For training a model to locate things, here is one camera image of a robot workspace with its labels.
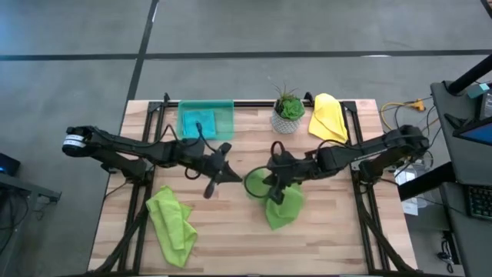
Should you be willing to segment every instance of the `desk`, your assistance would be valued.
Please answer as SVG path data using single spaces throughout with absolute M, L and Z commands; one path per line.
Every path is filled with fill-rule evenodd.
M 462 184 L 487 185 L 490 180 L 492 147 L 453 137 L 454 128 L 445 119 L 449 113 L 472 118 L 477 99 L 450 95 L 442 83 L 430 86 L 451 162 L 400 186 L 402 200 L 439 188 L 443 201 L 466 212 Z M 490 276 L 487 258 L 492 255 L 492 225 L 447 209 L 447 220 L 456 239 L 461 263 L 467 276 Z
M 364 139 L 381 135 L 383 130 L 376 102 L 355 102 Z M 128 103 L 121 135 L 141 139 L 147 107 L 148 101 Z M 232 150 L 228 153 L 228 160 L 239 175 L 266 164 L 271 143 L 275 140 L 281 140 L 286 149 L 297 157 L 304 156 L 304 152 L 315 149 L 320 143 L 319 138 L 308 134 L 312 108 L 306 109 L 301 127 L 292 135 L 272 131 L 272 110 L 235 108 L 235 134 L 230 141 Z M 166 108 L 165 124 L 175 126 L 177 114 L 176 108 Z M 171 133 L 166 134 L 164 140 L 171 139 Z M 154 226 L 148 221 L 141 274 L 300 275 L 367 272 L 349 169 L 329 179 L 303 183 L 306 202 L 301 214 L 295 222 L 277 231 L 270 230 L 264 210 L 246 196 L 242 184 L 220 184 L 212 198 L 207 200 L 202 194 L 208 180 L 188 180 L 184 177 L 184 171 L 179 166 L 157 169 L 153 194 L 161 186 L 169 185 L 180 202 L 193 207 L 188 221 L 197 229 L 198 240 L 188 264 L 185 269 L 167 264 L 161 254 Z M 108 191 L 123 182 L 121 175 L 113 175 Z M 416 268 L 397 188 L 381 182 L 374 189 L 384 234 L 405 262 Z M 127 185 L 106 199 L 89 270 L 102 264 L 121 238 L 130 195 L 131 185 Z M 374 259 L 377 259 L 374 238 L 371 243 L 374 245 Z M 135 247 L 134 243 L 130 245 L 129 265 L 133 261 L 132 247 Z

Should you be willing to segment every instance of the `teal container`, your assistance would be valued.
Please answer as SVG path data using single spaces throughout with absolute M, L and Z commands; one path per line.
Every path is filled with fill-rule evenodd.
M 178 104 L 177 131 L 180 139 L 196 139 L 183 133 L 183 114 L 185 112 L 210 111 L 214 112 L 214 138 L 207 139 L 230 140 L 234 137 L 234 101 L 233 100 L 181 100 Z

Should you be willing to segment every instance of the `wooden table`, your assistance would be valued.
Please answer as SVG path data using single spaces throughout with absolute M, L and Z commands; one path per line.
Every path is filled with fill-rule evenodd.
M 381 135 L 383 130 L 376 102 L 372 99 L 355 101 L 364 140 Z M 147 106 L 148 101 L 128 103 L 122 136 L 141 139 Z M 165 111 L 165 124 L 175 127 L 177 109 L 166 108 Z M 272 108 L 236 108 L 235 134 L 231 141 L 232 150 L 228 154 L 233 170 L 245 175 L 251 169 L 265 165 L 271 143 L 275 140 L 281 140 L 286 149 L 298 158 L 304 157 L 304 152 L 315 149 L 321 140 L 308 134 L 311 112 L 312 108 L 306 109 L 301 127 L 294 134 L 281 135 L 272 131 Z M 169 132 L 163 140 L 171 139 Z M 202 194 L 208 180 L 205 177 L 188 180 L 184 177 L 184 171 L 180 166 L 159 168 L 153 194 L 161 186 L 169 185 L 180 202 L 193 207 L 189 222 L 197 229 L 198 240 L 186 267 L 176 268 L 162 256 L 154 226 L 149 220 L 141 274 L 300 275 L 367 272 L 348 168 L 329 179 L 304 182 L 305 205 L 301 214 L 295 222 L 276 231 L 271 231 L 264 209 L 246 196 L 242 184 L 221 184 L 212 198 L 207 200 Z M 123 182 L 122 175 L 113 175 L 108 191 Z M 380 182 L 374 190 L 384 234 L 405 262 L 417 268 L 397 188 Z M 88 269 L 102 264 L 121 238 L 130 195 L 131 185 L 126 185 L 105 200 Z M 376 265 L 379 265 L 374 237 L 371 237 L 371 244 Z M 128 265 L 133 261 L 132 247 L 135 247 L 135 238 L 130 245 Z

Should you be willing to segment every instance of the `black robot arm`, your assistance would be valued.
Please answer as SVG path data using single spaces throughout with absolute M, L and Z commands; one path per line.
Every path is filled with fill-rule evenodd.
M 271 186 L 266 197 L 281 204 L 284 200 L 282 191 L 293 182 L 328 178 L 356 161 L 360 161 L 359 181 L 374 184 L 388 166 L 408 157 L 418 159 L 429 149 L 429 140 L 419 128 L 410 125 L 353 146 L 321 147 L 323 143 L 316 150 L 306 152 L 304 159 L 296 159 L 281 142 L 274 142 L 266 166 L 271 174 L 263 180 L 264 184 Z M 274 153 L 276 145 L 281 148 L 280 154 Z
M 196 179 L 201 174 L 211 179 L 204 193 L 208 199 L 215 185 L 241 182 L 242 178 L 225 161 L 231 149 L 229 143 L 213 149 L 210 155 L 204 154 L 204 147 L 205 140 L 200 138 L 148 143 L 112 135 L 94 126 L 79 126 L 67 128 L 62 150 L 71 157 L 92 157 L 102 162 L 101 167 L 108 172 L 119 169 L 132 182 L 145 180 L 146 172 L 152 165 L 162 168 L 182 165 L 189 179 Z M 134 155 L 138 159 L 127 159 L 119 153 Z M 197 172 L 197 175 L 190 176 L 189 169 Z

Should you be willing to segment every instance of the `green towel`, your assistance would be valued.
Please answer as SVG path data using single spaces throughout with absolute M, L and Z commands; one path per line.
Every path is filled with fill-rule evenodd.
M 265 185 L 263 170 L 259 169 L 252 172 L 248 180 L 248 189 L 255 195 L 266 195 L 269 185 Z M 302 210 L 304 204 L 304 196 L 301 187 L 297 183 L 293 183 L 290 187 L 284 189 L 284 201 L 278 205 L 270 199 L 260 199 L 260 202 L 265 205 L 265 215 L 267 216 L 268 224 L 272 230 L 279 229 L 293 222 Z
M 197 240 L 197 231 L 186 222 L 191 208 L 179 204 L 166 185 L 145 204 L 166 261 L 184 267 Z

